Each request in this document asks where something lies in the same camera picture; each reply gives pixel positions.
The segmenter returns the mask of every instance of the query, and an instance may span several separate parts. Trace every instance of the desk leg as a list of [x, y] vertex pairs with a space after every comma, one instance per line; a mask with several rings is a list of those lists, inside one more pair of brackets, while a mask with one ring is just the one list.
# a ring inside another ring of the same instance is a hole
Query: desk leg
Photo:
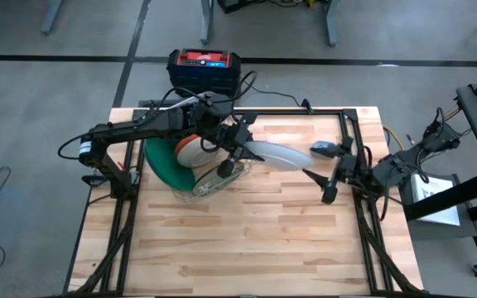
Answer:
[[49, 36], [53, 31], [53, 26], [55, 25], [56, 16], [58, 15], [58, 11], [62, 6], [62, 0], [49, 0], [47, 3], [47, 13], [46, 18], [43, 20], [41, 24], [41, 33]]
[[419, 219], [477, 198], [477, 176], [415, 204], [404, 206], [406, 220]]
[[200, 41], [202, 45], [209, 44], [211, 29], [213, 27], [214, 0], [202, 1], [202, 29]]
[[327, 0], [325, 3], [325, 20], [327, 23], [327, 41], [329, 46], [336, 46], [336, 8], [340, 0]]

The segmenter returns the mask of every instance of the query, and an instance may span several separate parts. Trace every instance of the wooden table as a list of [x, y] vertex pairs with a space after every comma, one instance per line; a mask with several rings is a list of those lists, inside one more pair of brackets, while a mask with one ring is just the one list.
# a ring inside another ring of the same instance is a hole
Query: wooden table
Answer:
[[[376, 163], [388, 154], [378, 109], [357, 110], [364, 145], [371, 148]], [[115, 108], [110, 121], [130, 120], [132, 113], [131, 108]], [[250, 128], [256, 140], [303, 152], [316, 140], [340, 141], [339, 120], [331, 116], [259, 115]], [[122, 162], [125, 148], [114, 145], [108, 153]], [[316, 160], [312, 170], [330, 175], [334, 165], [334, 161]], [[281, 172], [257, 164], [228, 189], [186, 204], [177, 200], [145, 162], [124, 294], [368, 294], [353, 197], [347, 185], [338, 188], [336, 201], [323, 205], [320, 188], [302, 172]], [[101, 186], [89, 199], [108, 192], [108, 186]], [[398, 193], [392, 190], [391, 195]], [[114, 202], [104, 199], [88, 208], [69, 291], [82, 285], [104, 256]], [[382, 229], [388, 253], [411, 283], [422, 288], [402, 206], [390, 202]], [[376, 255], [373, 263], [380, 288]], [[117, 267], [118, 261], [113, 264], [114, 272]]]

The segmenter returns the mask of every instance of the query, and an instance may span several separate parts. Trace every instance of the concrete floor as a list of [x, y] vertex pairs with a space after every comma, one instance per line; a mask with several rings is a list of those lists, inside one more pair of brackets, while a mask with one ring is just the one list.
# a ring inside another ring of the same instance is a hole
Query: concrete floor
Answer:
[[[0, 54], [126, 55], [142, 0], [66, 0], [50, 37], [39, 27], [44, 1], [0, 0]], [[192, 12], [180, 17], [179, 9]], [[168, 55], [199, 48], [197, 1], [152, 0], [138, 55]], [[339, 44], [325, 44], [319, 7], [282, 9], [270, 4], [224, 15], [215, 9], [208, 46], [244, 56], [336, 59], [477, 60], [477, 1], [344, 0]], [[0, 297], [60, 293], [84, 208], [89, 173], [64, 161], [56, 149], [66, 139], [106, 120], [122, 64], [0, 62], [0, 166], [12, 176], [0, 194]], [[455, 88], [477, 82], [477, 68], [245, 65], [258, 71], [257, 87], [308, 98], [315, 106], [379, 106], [382, 120], [402, 140], [416, 139], [436, 107], [449, 108]], [[157, 99], [170, 88], [165, 66], [132, 68], [123, 107]], [[277, 96], [248, 94], [243, 106], [291, 106]], [[458, 131], [462, 115], [451, 121]], [[68, 154], [76, 146], [68, 148]], [[477, 142], [425, 165], [462, 180], [477, 175]], [[418, 241], [412, 235], [425, 288], [477, 297], [472, 239]]]

